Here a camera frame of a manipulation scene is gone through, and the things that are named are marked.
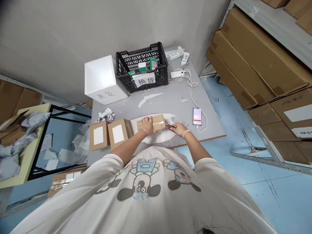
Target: white wall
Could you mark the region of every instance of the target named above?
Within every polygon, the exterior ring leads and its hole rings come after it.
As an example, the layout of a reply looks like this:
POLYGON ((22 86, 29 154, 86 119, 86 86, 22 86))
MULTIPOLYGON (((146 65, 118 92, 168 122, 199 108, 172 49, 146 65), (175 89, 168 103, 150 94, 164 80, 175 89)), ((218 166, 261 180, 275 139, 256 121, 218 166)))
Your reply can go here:
POLYGON ((84 63, 161 41, 199 73, 230 0, 11 0, 0 11, 0 73, 82 102, 84 63))

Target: gray table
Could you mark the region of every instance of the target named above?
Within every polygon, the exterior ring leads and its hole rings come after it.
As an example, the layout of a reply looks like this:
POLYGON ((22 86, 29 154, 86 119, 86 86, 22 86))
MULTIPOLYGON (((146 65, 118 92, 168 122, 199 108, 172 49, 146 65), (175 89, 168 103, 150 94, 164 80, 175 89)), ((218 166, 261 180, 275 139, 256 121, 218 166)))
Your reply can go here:
MULTIPOLYGON (((172 47, 166 49, 165 51, 170 51, 177 49, 177 47, 172 47)), ((196 107, 190 96, 190 86, 187 83, 187 80, 183 80, 179 83, 179 78, 171 79, 170 73, 174 71, 174 69, 181 68, 181 61, 183 57, 177 58, 175 60, 168 59, 168 77, 169 84, 167 86, 160 86, 157 88, 153 88, 150 90, 144 90, 136 93, 130 94, 130 96, 126 99, 111 103, 109 105, 102 105, 97 101, 93 101, 93 109, 92 109, 92 124, 98 118, 99 112, 104 112, 107 107, 109 107, 116 114, 116 120, 125 118, 128 120, 132 120, 144 115, 149 114, 161 114, 161 113, 171 113, 175 115, 178 119, 184 120, 189 125, 188 129, 192 131, 195 137, 199 141, 212 140, 215 138, 225 137, 225 132, 222 127, 222 124, 206 94, 205 89, 200 82, 200 79, 193 67, 193 64, 190 62, 184 69, 189 69, 192 74, 192 81, 198 82, 198 85, 192 88, 193 99, 197 105, 202 108, 203 112, 207 116, 207 129, 203 132, 199 133, 196 130, 196 126, 192 125, 192 108, 196 107), (140 101, 144 98, 144 96, 150 94, 158 94, 156 97, 148 99, 141 108, 138 107, 140 101)), ((202 126, 199 126, 199 130, 202 130, 206 126, 206 120, 204 115, 202 116, 202 126)), ((177 148, 180 146, 186 145, 186 141, 176 135, 171 140, 156 143, 156 144, 146 144, 140 143, 137 148, 135 155, 138 154, 143 149, 146 149, 152 145, 155 146, 163 146, 166 148, 177 148)), ((91 151, 88 155, 88 165, 93 164, 97 160, 101 159, 105 154, 110 152, 110 148, 99 149, 95 151, 91 151)))

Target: smartphone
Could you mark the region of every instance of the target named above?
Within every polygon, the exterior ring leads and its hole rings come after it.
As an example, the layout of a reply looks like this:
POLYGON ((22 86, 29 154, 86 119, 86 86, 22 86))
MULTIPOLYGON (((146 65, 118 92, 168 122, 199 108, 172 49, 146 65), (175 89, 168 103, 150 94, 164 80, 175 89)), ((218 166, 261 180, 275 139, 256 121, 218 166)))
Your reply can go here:
POLYGON ((199 108, 193 107, 193 125, 201 125, 202 124, 202 110, 199 108))

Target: white foam box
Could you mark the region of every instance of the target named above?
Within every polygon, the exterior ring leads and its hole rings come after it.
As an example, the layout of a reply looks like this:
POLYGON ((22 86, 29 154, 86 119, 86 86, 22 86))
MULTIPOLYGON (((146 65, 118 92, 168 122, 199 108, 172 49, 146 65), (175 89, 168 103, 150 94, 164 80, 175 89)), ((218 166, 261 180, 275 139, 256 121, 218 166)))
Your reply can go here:
POLYGON ((85 63, 85 95, 103 105, 128 97, 127 89, 116 79, 115 64, 111 55, 85 63))

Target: hand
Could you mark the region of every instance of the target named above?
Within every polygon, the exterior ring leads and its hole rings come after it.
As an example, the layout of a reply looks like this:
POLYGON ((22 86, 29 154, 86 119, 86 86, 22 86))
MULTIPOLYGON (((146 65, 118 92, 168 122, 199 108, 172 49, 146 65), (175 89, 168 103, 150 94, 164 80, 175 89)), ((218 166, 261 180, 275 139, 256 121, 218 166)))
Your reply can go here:
POLYGON ((144 128, 149 133, 149 135, 156 133, 156 131, 153 129, 153 117, 150 116, 143 118, 141 128, 144 128))
POLYGON ((170 128, 170 130, 174 131, 179 136, 182 136, 183 133, 187 130, 187 128, 182 123, 174 123, 172 126, 175 126, 176 128, 170 128))

